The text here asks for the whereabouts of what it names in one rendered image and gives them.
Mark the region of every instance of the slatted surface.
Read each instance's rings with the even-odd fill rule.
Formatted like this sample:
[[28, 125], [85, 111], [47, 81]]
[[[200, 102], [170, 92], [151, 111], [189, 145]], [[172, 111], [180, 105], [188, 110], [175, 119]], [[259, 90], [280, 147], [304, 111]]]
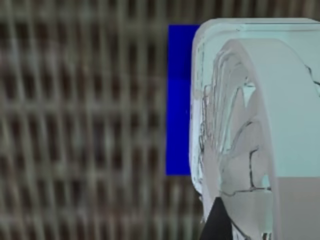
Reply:
[[0, 1], [0, 239], [196, 240], [165, 177], [167, 25], [310, 17], [309, 0]]

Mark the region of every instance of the blue panel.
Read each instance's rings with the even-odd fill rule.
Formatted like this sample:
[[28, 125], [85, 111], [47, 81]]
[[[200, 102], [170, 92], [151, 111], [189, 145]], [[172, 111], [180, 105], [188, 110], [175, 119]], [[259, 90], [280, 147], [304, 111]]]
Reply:
[[169, 25], [166, 103], [167, 175], [190, 175], [189, 122], [192, 42], [200, 25]]

